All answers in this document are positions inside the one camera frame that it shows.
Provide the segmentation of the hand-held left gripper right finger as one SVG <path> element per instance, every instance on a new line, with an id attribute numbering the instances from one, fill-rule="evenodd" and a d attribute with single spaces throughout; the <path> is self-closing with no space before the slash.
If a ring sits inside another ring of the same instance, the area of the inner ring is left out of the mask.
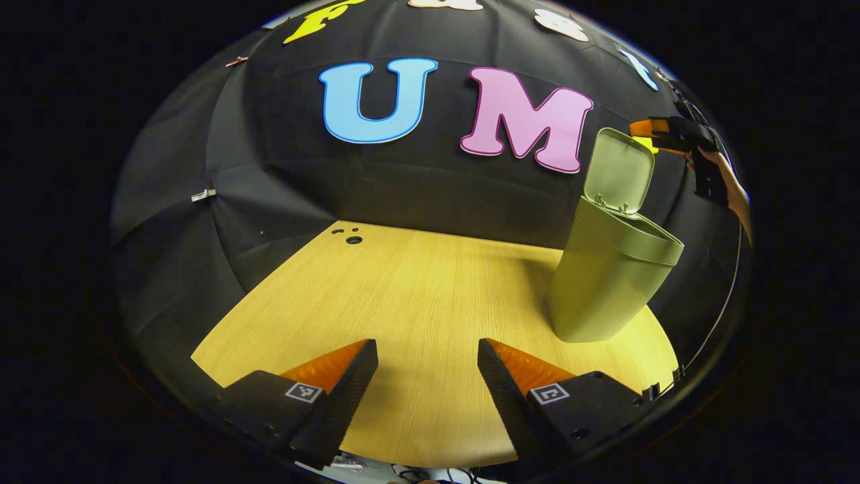
<path id="1" fill-rule="evenodd" d="M 479 341 L 477 367 L 526 468 L 563 465 L 621 437 L 662 389 L 635 392 L 598 370 L 575 376 L 492 338 Z"/>

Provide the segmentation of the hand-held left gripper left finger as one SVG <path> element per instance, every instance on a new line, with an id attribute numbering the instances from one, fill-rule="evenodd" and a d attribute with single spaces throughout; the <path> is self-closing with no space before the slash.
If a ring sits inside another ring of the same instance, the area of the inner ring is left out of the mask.
<path id="1" fill-rule="evenodd" d="M 218 416 L 265 452 L 322 469 L 340 454 L 377 367 L 377 343 L 365 338 L 281 374 L 255 370 L 219 392 Z"/>

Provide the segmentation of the pale green garbage bin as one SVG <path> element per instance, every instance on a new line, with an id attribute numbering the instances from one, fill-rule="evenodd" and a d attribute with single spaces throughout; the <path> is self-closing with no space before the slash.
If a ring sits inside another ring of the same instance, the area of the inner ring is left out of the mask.
<path id="1" fill-rule="evenodd" d="M 641 213 L 654 165 L 651 150 L 629 135 L 613 128 L 596 135 L 547 294 L 551 327 L 563 342 L 614 337 L 679 262 L 684 243 Z"/>

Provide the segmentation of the wooden desktop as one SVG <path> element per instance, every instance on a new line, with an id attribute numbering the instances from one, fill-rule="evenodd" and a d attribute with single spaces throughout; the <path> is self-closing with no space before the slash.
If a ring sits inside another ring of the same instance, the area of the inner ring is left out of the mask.
<path id="1" fill-rule="evenodd" d="M 222 386 L 281 374 L 357 341 L 378 368 L 341 443 L 396 465 L 467 468 L 516 457 L 477 368 L 492 338 L 573 374 L 634 391 L 669 385 L 678 359 L 642 307 L 603 342 L 568 344 L 546 293 L 561 251 L 340 220 L 243 297 L 191 358 Z"/>

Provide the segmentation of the black backdrop cloth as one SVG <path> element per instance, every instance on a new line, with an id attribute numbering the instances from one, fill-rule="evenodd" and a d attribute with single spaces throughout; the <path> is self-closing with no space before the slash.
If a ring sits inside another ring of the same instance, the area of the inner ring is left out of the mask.
<path id="1" fill-rule="evenodd" d="M 599 128 L 621 128 L 654 108 L 679 114 L 674 83 L 651 91 L 627 49 L 653 80 L 654 61 L 585 18 L 543 0 L 477 0 L 473 12 L 418 9 L 406 0 L 350 4 L 317 36 L 283 46 L 322 4 L 289 13 L 209 60 L 146 123 L 120 172 L 112 212 L 112 263 L 126 331 L 163 384 L 191 397 L 215 382 L 191 355 L 209 331 L 280 264 L 336 218 L 400 229 L 560 249 L 585 175 L 517 159 L 472 155 L 458 146 L 470 126 L 479 65 L 510 68 L 532 98 L 556 87 L 595 102 L 578 157 Z M 400 140 L 360 146 L 323 124 L 325 68 L 368 61 L 364 114 L 395 107 L 396 57 L 436 59 L 425 109 Z M 225 65 L 237 56 L 240 65 Z M 217 196 L 191 202 L 206 189 Z"/>

